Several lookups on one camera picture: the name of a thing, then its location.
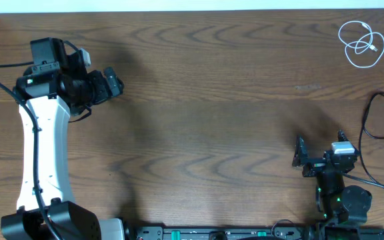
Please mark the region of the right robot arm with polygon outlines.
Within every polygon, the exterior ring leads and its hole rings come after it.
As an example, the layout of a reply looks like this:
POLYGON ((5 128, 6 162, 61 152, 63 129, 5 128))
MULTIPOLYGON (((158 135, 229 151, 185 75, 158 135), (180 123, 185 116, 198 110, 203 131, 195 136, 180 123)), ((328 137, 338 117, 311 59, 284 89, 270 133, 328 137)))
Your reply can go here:
POLYGON ((302 176, 317 180, 315 201, 324 220, 303 233, 304 239, 361 239, 360 226, 367 222, 372 195, 356 185, 346 186, 344 174, 355 168, 359 151, 338 132, 338 140, 320 158, 309 156, 305 141, 297 136, 292 166, 302 167, 302 176))

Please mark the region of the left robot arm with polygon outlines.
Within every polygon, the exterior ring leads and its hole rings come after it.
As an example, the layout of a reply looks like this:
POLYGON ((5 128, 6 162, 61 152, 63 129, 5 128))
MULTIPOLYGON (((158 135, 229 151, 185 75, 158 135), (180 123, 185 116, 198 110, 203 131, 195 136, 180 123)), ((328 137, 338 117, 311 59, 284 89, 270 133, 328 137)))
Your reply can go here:
POLYGON ((6 239, 124 239, 118 218, 100 220, 75 202, 69 181, 67 132, 70 123, 91 114, 123 92, 110 67, 88 71, 88 52, 68 41, 44 38, 30 43, 33 62, 13 94, 23 124, 23 178, 16 212, 1 219, 6 239))

